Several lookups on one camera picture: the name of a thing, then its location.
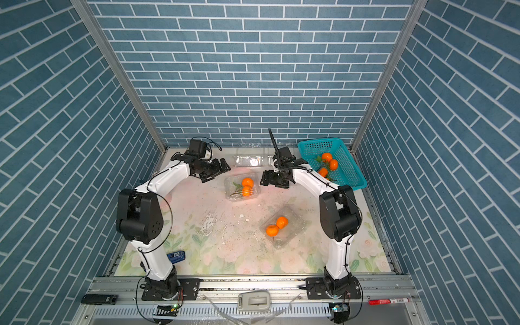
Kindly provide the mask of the orange pair with leaves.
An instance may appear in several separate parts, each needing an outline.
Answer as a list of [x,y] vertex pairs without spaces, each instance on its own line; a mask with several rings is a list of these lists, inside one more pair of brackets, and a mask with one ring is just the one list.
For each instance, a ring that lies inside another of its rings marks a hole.
[[329,152],[318,155],[316,161],[320,164],[320,168],[326,167],[329,171],[336,171],[339,168],[339,162]]

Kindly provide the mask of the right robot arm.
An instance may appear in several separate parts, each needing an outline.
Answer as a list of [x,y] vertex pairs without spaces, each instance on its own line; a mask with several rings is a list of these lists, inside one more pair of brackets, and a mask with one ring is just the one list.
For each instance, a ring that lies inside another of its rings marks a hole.
[[318,198],[320,224],[331,239],[329,257],[324,269],[324,283],[328,291],[354,284],[348,264],[349,246],[362,224],[362,213],[353,190],[326,179],[302,158],[296,158],[288,147],[274,148],[273,169],[263,172],[261,185],[288,189],[299,184]]

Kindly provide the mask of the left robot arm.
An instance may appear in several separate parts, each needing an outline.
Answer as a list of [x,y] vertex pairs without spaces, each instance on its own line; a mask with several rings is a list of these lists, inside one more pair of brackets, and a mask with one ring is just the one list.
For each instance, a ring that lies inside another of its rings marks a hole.
[[190,139],[185,153],[175,153],[168,165],[136,188],[119,193],[116,212],[116,231],[138,250],[146,277],[163,283],[174,275],[174,267],[163,245],[169,232],[163,230],[161,202],[165,195],[188,177],[202,183],[214,180],[231,170],[226,160],[213,158],[212,147],[222,147],[207,137]]

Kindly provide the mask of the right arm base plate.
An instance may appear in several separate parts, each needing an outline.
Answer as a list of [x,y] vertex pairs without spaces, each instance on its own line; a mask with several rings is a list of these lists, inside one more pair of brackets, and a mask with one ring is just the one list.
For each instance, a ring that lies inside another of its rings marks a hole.
[[358,279],[347,276],[339,280],[333,280],[328,276],[322,278],[306,278],[305,289],[307,298],[317,299],[361,299],[362,292]]

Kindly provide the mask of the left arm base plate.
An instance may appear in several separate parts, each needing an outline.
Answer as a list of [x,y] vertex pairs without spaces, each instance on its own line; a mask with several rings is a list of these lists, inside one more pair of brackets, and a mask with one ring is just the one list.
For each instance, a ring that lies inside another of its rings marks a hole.
[[200,278],[168,278],[156,281],[145,278],[140,284],[143,290],[143,301],[195,301],[199,288]]

